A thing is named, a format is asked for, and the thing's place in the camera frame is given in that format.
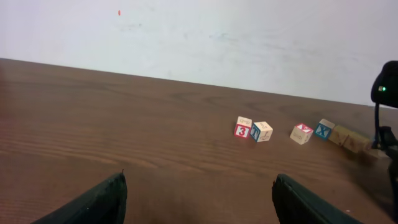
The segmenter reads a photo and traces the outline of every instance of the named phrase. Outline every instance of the white backdrop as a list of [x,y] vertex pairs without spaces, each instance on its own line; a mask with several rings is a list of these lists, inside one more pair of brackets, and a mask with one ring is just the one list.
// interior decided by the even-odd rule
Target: white backdrop
[[0,0],[0,57],[370,105],[398,59],[397,11],[396,0]]

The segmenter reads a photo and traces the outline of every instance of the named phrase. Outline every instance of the brown wooden surface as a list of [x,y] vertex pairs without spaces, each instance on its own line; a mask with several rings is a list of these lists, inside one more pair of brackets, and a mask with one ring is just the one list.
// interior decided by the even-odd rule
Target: brown wooden surface
[[[396,130],[397,115],[382,110],[381,123]],[[238,116],[267,121],[271,140],[235,138]],[[362,222],[390,223],[388,158],[363,166],[331,141],[289,138],[322,118],[374,131],[367,106],[3,59],[0,223],[34,221],[122,169],[125,223],[278,223],[280,173]]]

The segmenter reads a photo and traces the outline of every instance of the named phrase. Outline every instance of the blue block face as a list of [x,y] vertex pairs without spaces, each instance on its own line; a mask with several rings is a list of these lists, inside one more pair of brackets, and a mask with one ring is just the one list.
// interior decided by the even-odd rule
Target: blue block face
[[315,128],[315,135],[322,138],[323,140],[328,140],[330,133],[331,133],[331,128],[326,127],[321,123],[318,123],[317,128]]
[[256,141],[259,139],[259,136],[260,136],[260,129],[257,128],[257,126],[256,126],[255,124],[253,124],[253,125],[251,126],[250,135],[251,135],[251,137],[252,137],[254,140],[256,140]]

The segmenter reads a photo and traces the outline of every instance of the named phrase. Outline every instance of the red and white block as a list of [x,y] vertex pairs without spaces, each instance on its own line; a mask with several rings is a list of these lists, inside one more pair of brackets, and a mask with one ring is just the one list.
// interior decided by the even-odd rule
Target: red and white block
[[248,138],[251,130],[251,119],[238,117],[234,135],[241,138]]
[[304,144],[310,139],[312,133],[312,128],[305,124],[298,124],[294,126],[292,134],[290,134],[290,138],[299,144]]

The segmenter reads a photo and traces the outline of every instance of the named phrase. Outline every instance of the number 3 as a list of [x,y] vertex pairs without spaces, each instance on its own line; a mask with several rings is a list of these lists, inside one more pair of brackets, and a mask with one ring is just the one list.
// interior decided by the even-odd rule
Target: number 3
[[241,128],[241,132],[238,133],[240,136],[244,136],[244,133],[246,132],[246,128]]

